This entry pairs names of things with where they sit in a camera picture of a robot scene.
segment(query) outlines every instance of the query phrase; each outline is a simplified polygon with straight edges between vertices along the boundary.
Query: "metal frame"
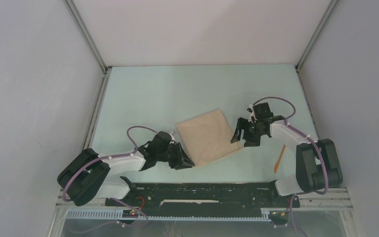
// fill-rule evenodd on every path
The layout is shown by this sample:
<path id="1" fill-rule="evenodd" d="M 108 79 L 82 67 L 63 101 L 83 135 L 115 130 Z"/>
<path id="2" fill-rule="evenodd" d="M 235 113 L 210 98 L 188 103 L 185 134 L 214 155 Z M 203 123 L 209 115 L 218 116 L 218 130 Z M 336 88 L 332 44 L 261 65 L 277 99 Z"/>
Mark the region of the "metal frame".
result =
<path id="1" fill-rule="evenodd" d="M 301 55 L 299 62 L 296 65 L 296 69 L 299 72 L 304 62 L 306 61 L 308 55 L 310 54 L 311 49 L 313 48 L 314 44 L 316 43 L 317 39 L 320 36 L 320 33 L 322 33 L 323 28 L 325 27 L 326 23 L 328 22 L 330 16 L 332 15 L 335 7 L 337 6 L 339 0 L 331 0 L 331 2 L 328 5 L 328 8 L 326 9 L 325 13 L 322 16 L 322 19 L 320 19 L 319 24 L 316 27 L 316 30 L 314 31 L 313 35 L 310 38 L 310 41 L 308 42 L 306 49 L 304 49 L 303 54 Z"/>
<path id="2" fill-rule="evenodd" d="M 81 18 L 73 0 L 64 0 L 66 3 L 67 8 L 71 12 L 76 24 L 79 27 L 79 30 L 81 31 L 82 35 L 85 38 L 85 41 L 90 46 L 92 52 L 94 53 L 98 63 L 101 66 L 101 69 L 103 70 L 104 77 L 99 85 L 98 95 L 96 98 L 96 101 L 93 106 L 92 115 L 90 118 L 90 121 L 88 123 L 88 128 L 86 131 L 86 135 L 84 137 L 83 143 L 82 143 L 82 149 L 87 148 L 92 143 L 95 127 L 97 125 L 98 121 L 98 115 L 101 110 L 102 102 L 105 96 L 105 91 L 108 85 L 108 81 L 111 74 L 111 68 L 108 68 L 100 53 L 98 52 L 98 49 L 92 40 L 91 35 L 89 34 L 89 31 L 87 30 L 83 19 Z M 304 65 L 304 62 L 306 61 L 308 55 L 310 54 L 310 51 L 312 50 L 316 40 L 318 39 L 319 35 L 321 34 L 324 26 L 326 25 L 328 19 L 332 15 L 337 3 L 339 0 L 332 0 L 326 9 L 324 15 L 322 16 L 322 19 L 320 20 L 315 32 L 313 33 L 313 36 L 311 37 L 309 43 L 307 44 L 307 47 L 305 48 L 302 56 L 300 57 L 297 65 L 295 66 L 298 76 L 299 76 L 299 82 L 301 84 L 305 100 L 307 102 L 307 105 L 310 110 L 310 114 L 312 116 L 313 125 L 315 127 L 316 132 L 318 132 L 316 124 L 314 122 L 313 112 L 312 109 L 308 103 L 307 99 L 307 93 L 304 88 L 300 71 Z M 352 203 L 349 198 L 347 189 L 345 188 L 335 188 L 335 189 L 329 189 L 329 192 L 324 195 L 317 195 L 317 194 L 306 194 L 299 196 L 300 198 L 300 208 L 296 208 L 296 211 L 315 211 L 315 210 L 337 210 L 339 211 L 343 223 L 343 227 L 346 233 L 346 237 L 359 237 L 362 236 L 360 233 L 360 225 L 357 221 L 357 218 L 355 216 L 355 212 L 353 211 Z M 76 212 L 76 213 L 85 213 L 89 211 L 97 211 L 97 212 L 119 212 L 119 210 L 124 209 L 124 207 L 108 207 L 105 206 L 105 199 L 98 198 L 90 201 L 88 204 L 82 206 L 82 207 L 76 207 L 72 203 L 64 202 L 61 199 L 61 196 L 59 196 L 53 216 L 52 221 L 48 227 L 47 231 L 47 237 L 60 237 L 63 230 L 63 225 L 65 222 L 66 217 L 69 215 L 69 213 Z M 261 211 L 268 213 L 269 211 L 278 211 L 283 210 L 283 208 L 262 208 Z"/>
<path id="3" fill-rule="evenodd" d="M 80 33 L 84 37 L 86 43 L 91 48 L 92 53 L 94 54 L 96 60 L 98 61 L 98 64 L 100 65 L 102 71 L 104 73 L 107 72 L 107 65 L 104 63 L 104 60 L 101 57 L 101 54 L 98 51 L 97 46 L 95 45 L 94 40 L 91 37 L 91 34 L 89 33 L 88 29 L 86 28 L 85 23 L 83 22 L 82 17 L 79 14 L 79 11 L 77 10 L 77 7 L 73 0 L 63 0 L 65 2 L 66 7 L 68 8 L 69 12 L 71 13 L 76 25 L 79 28 Z"/>
<path id="4" fill-rule="evenodd" d="M 144 217 L 130 218 L 123 217 L 123 209 L 88 209 L 72 208 L 65 219 L 92 219 L 92 220 L 145 220 Z M 173 217 L 173 216 L 148 216 L 151 221 L 269 221 L 269 211 L 263 211 L 262 217 L 239 217 L 239 218 L 220 218 L 220 217 Z"/>

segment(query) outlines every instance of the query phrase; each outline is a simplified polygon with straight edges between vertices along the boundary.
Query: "brown paper bag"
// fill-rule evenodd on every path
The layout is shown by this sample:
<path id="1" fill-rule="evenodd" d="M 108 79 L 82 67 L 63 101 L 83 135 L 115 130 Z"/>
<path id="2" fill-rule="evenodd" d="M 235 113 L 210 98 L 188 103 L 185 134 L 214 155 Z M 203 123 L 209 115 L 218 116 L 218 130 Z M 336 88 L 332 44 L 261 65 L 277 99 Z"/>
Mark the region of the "brown paper bag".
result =
<path id="1" fill-rule="evenodd" d="M 176 125 L 189 157 L 203 166 L 240 151 L 240 142 L 231 144 L 233 131 L 220 109 Z"/>

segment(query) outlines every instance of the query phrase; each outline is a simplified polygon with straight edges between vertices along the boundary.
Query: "cable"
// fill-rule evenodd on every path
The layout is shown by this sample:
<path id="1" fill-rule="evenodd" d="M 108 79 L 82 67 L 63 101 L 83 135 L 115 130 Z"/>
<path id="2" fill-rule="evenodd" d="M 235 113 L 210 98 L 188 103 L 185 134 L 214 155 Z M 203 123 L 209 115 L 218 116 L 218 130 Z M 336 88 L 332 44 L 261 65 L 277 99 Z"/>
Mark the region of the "cable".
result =
<path id="1" fill-rule="evenodd" d="M 145 206 L 145 199 L 142 196 L 138 196 L 136 199 L 142 200 L 142 205 L 139 207 L 140 209 L 142 209 Z"/>
<path id="2" fill-rule="evenodd" d="M 297 133 L 298 135 L 302 136 L 304 139 L 306 139 L 307 141 L 309 141 L 312 146 L 314 147 L 314 149 L 316 150 L 317 152 L 317 156 L 319 157 L 319 160 L 320 160 L 320 165 L 322 166 L 322 170 L 323 170 L 323 178 L 325 180 L 325 189 L 323 192 L 320 192 L 320 191 L 315 191 L 315 193 L 317 194 L 321 194 L 321 195 L 324 195 L 328 192 L 329 190 L 329 179 L 328 179 L 328 173 L 326 171 L 326 165 L 325 165 L 325 162 L 323 160 L 323 156 L 322 156 L 322 153 L 320 152 L 320 149 L 317 147 L 316 143 L 310 138 L 310 136 L 304 134 L 303 132 L 301 132 L 300 130 L 296 129 L 295 127 L 291 126 L 289 123 L 288 123 L 288 119 L 291 118 L 292 116 L 294 116 L 294 114 L 296 113 L 296 107 L 293 105 L 293 103 L 291 103 L 290 101 L 284 99 L 284 98 L 281 98 L 281 97 L 276 97 L 276 96 L 268 96 L 268 97 L 264 97 L 262 99 L 259 99 L 257 100 L 253 105 L 256 105 L 257 103 L 259 103 L 260 101 L 263 101 L 265 99 L 277 99 L 277 100 L 282 100 L 284 102 L 287 102 L 289 105 L 291 105 L 291 107 L 293 108 L 293 113 L 290 114 L 289 116 L 287 116 L 285 119 L 284 119 L 284 124 L 287 126 L 287 128 L 291 129 L 292 131 L 294 131 L 295 133 Z M 299 237 L 299 230 L 302 232 L 302 234 L 304 236 L 307 237 L 307 234 L 301 230 L 300 228 L 298 228 L 296 226 L 296 222 L 294 221 L 294 214 L 293 214 L 293 200 L 294 198 L 297 197 L 296 194 L 293 194 L 293 196 L 291 197 L 291 200 L 290 200 L 290 206 L 289 206 L 289 213 L 291 214 L 291 222 L 292 222 L 292 225 L 287 225 L 287 226 L 292 226 L 294 228 L 294 231 L 296 232 L 296 235 L 297 237 Z M 286 225 L 274 225 L 275 228 L 282 228 L 282 227 L 287 227 Z"/>
<path id="3" fill-rule="evenodd" d="M 315 193 L 321 194 L 321 195 L 326 194 L 328 192 L 328 190 L 329 190 L 329 179 L 328 179 L 328 172 L 326 171 L 326 165 L 325 165 L 325 162 L 323 161 L 323 156 L 322 156 L 322 153 L 320 152 L 320 149 L 317 147 L 316 143 L 309 136 L 307 136 L 306 134 L 304 134 L 303 132 L 301 132 L 300 130 L 296 129 L 295 127 L 291 126 L 288 123 L 288 119 L 291 118 L 292 116 L 294 116 L 294 114 L 296 113 L 296 107 L 290 101 L 288 101 L 288 100 L 286 100 L 284 98 L 281 98 L 281 97 L 276 97 L 276 96 L 267 96 L 267 97 L 264 97 L 262 99 L 259 99 L 259 100 L 257 100 L 254 103 L 254 105 L 256 105 L 257 103 L 259 103 L 260 101 L 263 101 L 265 99 L 282 100 L 284 102 L 287 102 L 293 108 L 293 113 L 290 114 L 289 116 L 287 116 L 284 119 L 284 124 L 287 126 L 287 128 L 291 129 L 292 131 L 294 131 L 298 135 L 302 136 L 304 139 L 308 140 L 312 144 L 312 146 L 314 147 L 314 149 L 316 150 L 317 156 L 319 157 L 319 160 L 320 160 L 320 165 L 322 166 L 323 179 L 325 180 L 325 189 L 323 190 L 323 192 L 321 192 L 321 191 L 315 191 Z"/>
<path id="4" fill-rule="evenodd" d="M 66 195 L 67 195 L 67 190 L 69 189 L 70 185 L 71 185 L 72 182 L 75 180 L 75 178 L 76 178 L 78 175 L 80 175 L 80 173 L 83 172 L 83 171 L 84 171 L 87 167 L 89 167 L 90 165 L 92 165 L 92 164 L 94 164 L 94 163 L 96 163 L 96 162 L 98 162 L 98 161 L 100 161 L 100 160 L 108 159 L 109 157 L 111 157 L 111 158 L 127 157 L 127 156 L 130 156 L 130 154 L 135 154 L 135 153 L 137 152 L 137 149 L 138 149 L 137 143 L 136 143 L 136 142 L 133 140 L 133 138 L 130 136 L 130 130 L 133 129 L 133 128 L 144 128 L 144 129 L 150 130 L 150 131 L 152 131 L 152 132 L 154 132 L 154 133 L 157 133 L 157 131 L 155 131 L 155 130 L 149 128 L 149 127 L 145 127 L 145 126 L 132 126 L 132 127 L 129 127 L 129 128 L 127 129 L 127 137 L 128 137 L 128 139 L 130 139 L 131 143 L 133 143 L 133 145 L 134 145 L 134 150 L 133 150 L 131 153 L 124 153 L 124 154 L 117 154 L 117 155 L 111 155 L 111 156 L 98 157 L 98 158 L 96 158 L 96 159 L 94 159 L 94 160 L 88 162 L 87 164 L 85 164 L 82 168 L 80 168 L 80 169 L 79 169 L 79 170 L 78 170 L 78 171 L 72 176 L 72 178 L 68 181 L 68 183 L 66 184 L 65 188 L 63 189 L 63 193 L 62 193 L 62 199 L 63 199 L 63 201 L 66 201 L 66 202 L 72 201 L 71 199 L 67 199 L 67 197 L 66 197 Z M 134 208 L 134 207 L 132 207 L 132 206 L 130 206 L 130 205 L 124 203 L 123 201 L 116 199 L 116 198 L 112 198 L 112 199 L 113 199 L 114 201 L 116 201 L 116 202 L 118 202 L 118 203 L 120 203 L 120 204 L 122 204 L 122 205 L 124 205 L 124 206 L 126 206 L 126 207 L 128 207 L 128 208 L 130 208 L 130 209 L 132 209 L 132 210 L 135 210 L 135 211 L 139 212 L 139 213 L 140 213 L 141 215 L 143 215 L 143 216 L 145 217 L 145 219 L 146 219 L 146 222 L 143 223 L 143 224 L 140 224 L 140 225 L 129 225 L 129 224 L 123 223 L 123 226 L 141 227 L 141 226 L 146 225 L 146 224 L 149 222 L 149 218 L 148 218 L 148 216 L 147 216 L 144 212 L 142 212 L 141 210 L 136 209 L 136 208 Z M 142 198 L 142 200 L 143 200 L 143 204 L 142 204 L 142 206 L 141 206 L 140 208 L 142 208 L 143 205 L 145 204 L 145 200 L 144 200 L 143 198 Z M 118 221 L 108 221 L 108 222 L 102 223 L 102 224 L 100 224 L 100 225 L 98 225 L 98 226 L 96 226 L 96 227 L 93 227 L 93 228 L 91 228 L 91 229 L 89 229 L 89 230 L 86 230 L 86 231 L 74 231 L 74 230 L 72 230 L 72 229 L 70 228 L 70 226 L 68 226 L 68 229 L 69 229 L 70 232 L 72 232 L 72 233 L 74 233 L 74 234 L 84 234 L 84 233 L 87 233 L 87 232 L 91 232 L 91 231 L 93 231 L 93 230 L 96 230 L 96 229 L 98 229 L 98 228 L 100 228 L 100 227 L 102 227 L 102 226 L 105 226 L 105 225 L 108 225 L 108 224 L 114 224 L 114 223 L 118 223 Z"/>
<path id="5" fill-rule="evenodd" d="M 135 210 L 135 211 L 139 212 L 139 213 L 140 213 L 142 216 L 144 216 L 144 218 L 146 219 L 146 222 L 145 222 L 145 223 L 143 223 L 143 224 L 138 224 L 138 225 L 132 225 L 132 224 L 122 223 L 122 226 L 123 226 L 123 227 L 124 227 L 124 226 L 142 227 L 142 226 L 145 226 L 145 225 L 149 222 L 149 217 L 148 217 L 144 212 L 142 212 L 141 210 L 139 210 L 139 209 L 137 209 L 137 208 L 134 208 L 134 207 L 132 207 L 132 206 L 126 204 L 125 202 L 123 202 L 123 201 L 121 201 L 121 200 L 118 200 L 118 199 L 116 199 L 116 198 L 111 198 L 111 199 L 114 200 L 114 201 L 116 201 L 116 202 L 118 202 L 118 203 L 120 203 L 120 204 L 122 204 L 122 205 L 124 205 L 124 206 L 126 206 L 126 207 L 128 207 L 128 208 L 130 208 L 130 209 L 132 209 L 132 210 Z M 71 227 L 68 225 L 68 230 L 69 230 L 70 232 L 74 233 L 74 234 L 84 234 L 84 233 L 88 233 L 88 232 L 94 231 L 94 230 L 96 230 L 96 229 L 98 229 L 98 228 L 100 228 L 100 227 L 103 227 L 103 226 L 105 226 L 105 225 L 109 225 L 109 224 L 119 224 L 119 223 L 120 223 L 119 221 L 107 221 L 107 222 L 104 222 L 104 223 L 102 223 L 102 224 L 100 224 L 100 225 L 98 225 L 98 226 L 96 226 L 96 227 L 93 227 L 93 228 L 91 228 L 91 229 L 88 229 L 88 230 L 86 230 L 86 231 L 74 231 L 74 230 L 72 230 Z"/>
<path id="6" fill-rule="evenodd" d="M 148 128 L 148 127 L 145 127 L 145 126 L 132 126 L 132 127 L 129 127 L 127 129 L 127 137 L 128 139 L 130 139 L 130 141 L 133 143 L 134 145 L 134 150 L 131 152 L 131 154 L 135 154 L 137 152 L 137 149 L 138 149 L 138 146 L 137 146 L 137 143 L 133 140 L 133 138 L 131 138 L 130 136 L 130 130 L 133 129 L 133 128 L 144 128 L 144 129 L 147 129 L 147 130 L 150 130 L 154 133 L 157 133 L 155 130 L 151 129 L 151 128 Z M 73 183 L 73 181 L 75 180 L 75 178 L 77 176 L 79 176 L 87 167 L 89 167 L 90 165 L 100 161 L 100 160 L 103 160 L 103 159 L 108 159 L 109 157 L 111 158 L 118 158 L 118 157 L 128 157 L 130 156 L 130 153 L 123 153 L 123 154 L 117 154 L 117 155 L 111 155 L 111 156 L 104 156 L 104 157 L 98 157 L 96 159 L 93 159 L 91 160 L 90 162 L 88 162 L 87 164 L 85 164 L 84 166 L 82 166 L 82 168 L 80 168 L 73 176 L 72 178 L 68 181 L 68 183 L 66 184 L 65 188 L 63 189 L 63 193 L 62 193 L 62 199 L 63 201 L 66 201 L 66 202 L 69 202 L 69 201 L 72 201 L 71 199 L 67 199 L 66 197 L 66 194 L 67 194 L 67 191 L 70 187 L 70 185 Z"/>

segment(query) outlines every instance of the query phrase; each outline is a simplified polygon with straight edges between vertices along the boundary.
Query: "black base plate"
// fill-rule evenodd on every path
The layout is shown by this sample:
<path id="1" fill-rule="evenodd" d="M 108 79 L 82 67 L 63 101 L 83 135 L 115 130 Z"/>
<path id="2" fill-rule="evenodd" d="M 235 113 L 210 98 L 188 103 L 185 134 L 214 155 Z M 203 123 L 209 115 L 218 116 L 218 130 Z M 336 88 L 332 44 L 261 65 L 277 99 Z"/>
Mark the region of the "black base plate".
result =
<path id="1" fill-rule="evenodd" d="M 135 183 L 136 196 L 145 200 L 143 211 L 149 216 L 166 217 L 262 217 L 261 208 L 288 208 L 290 197 L 273 197 L 269 183 Z M 164 200 L 215 200 L 218 202 L 164 202 Z M 143 204 L 140 198 L 128 202 Z M 106 199 L 106 206 L 122 206 Z M 300 207 L 294 201 L 293 207 Z"/>

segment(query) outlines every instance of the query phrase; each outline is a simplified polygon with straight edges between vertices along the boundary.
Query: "orange wooden stick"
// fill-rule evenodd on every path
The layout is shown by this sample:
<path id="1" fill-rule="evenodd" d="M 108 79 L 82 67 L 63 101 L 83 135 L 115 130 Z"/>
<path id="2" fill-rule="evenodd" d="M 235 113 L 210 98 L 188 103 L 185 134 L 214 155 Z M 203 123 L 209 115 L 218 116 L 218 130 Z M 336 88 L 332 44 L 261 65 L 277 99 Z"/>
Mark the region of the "orange wooden stick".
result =
<path id="1" fill-rule="evenodd" d="M 282 147 L 282 150 L 280 153 L 280 158 L 278 158 L 277 163 L 275 163 L 275 166 L 274 166 L 274 173 L 275 174 L 277 173 L 278 167 L 280 166 L 280 161 L 281 161 L 282 155 L 284 154 L 284 151 L 285 151 L 285 145 Z"/>

